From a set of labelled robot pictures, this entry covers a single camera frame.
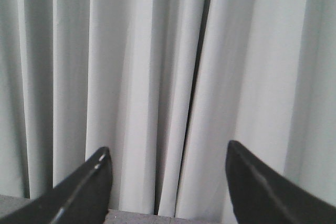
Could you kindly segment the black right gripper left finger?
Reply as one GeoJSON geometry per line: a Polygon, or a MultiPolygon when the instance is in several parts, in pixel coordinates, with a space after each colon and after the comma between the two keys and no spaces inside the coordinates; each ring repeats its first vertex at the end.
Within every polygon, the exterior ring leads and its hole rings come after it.
{"type": "Polygon", "coordinates": [[[51,191],[1,218],[1,223],[103,223],[111,187],[111,156],[101,147],[51,191]]]}

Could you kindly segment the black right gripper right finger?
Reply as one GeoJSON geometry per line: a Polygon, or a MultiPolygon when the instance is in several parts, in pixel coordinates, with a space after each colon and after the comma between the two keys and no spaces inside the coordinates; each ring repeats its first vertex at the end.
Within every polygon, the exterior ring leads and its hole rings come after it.
{"type": "Polygon", "coordinates": [[[335,223],[335,207],[301,189],[231,140],[225,172],[238,223],[335,223]]]}

